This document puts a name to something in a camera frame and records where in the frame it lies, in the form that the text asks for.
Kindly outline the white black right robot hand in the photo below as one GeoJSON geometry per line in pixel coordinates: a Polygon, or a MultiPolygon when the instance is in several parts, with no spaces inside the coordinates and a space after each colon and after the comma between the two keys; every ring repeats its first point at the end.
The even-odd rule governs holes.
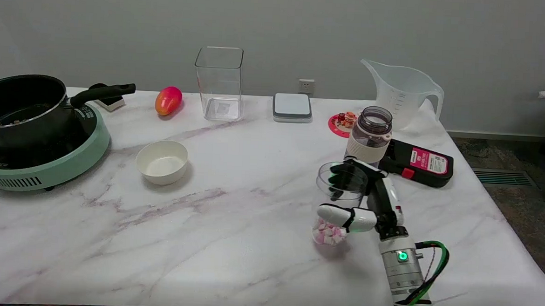
{"type": "Polygon", "coordinates": [[[408,237],[401,202],[388,173],[352,156],[331,163],[327,201],[316,208],[318,217],[346,232],[375,230],[381,241],[408,237]]]}

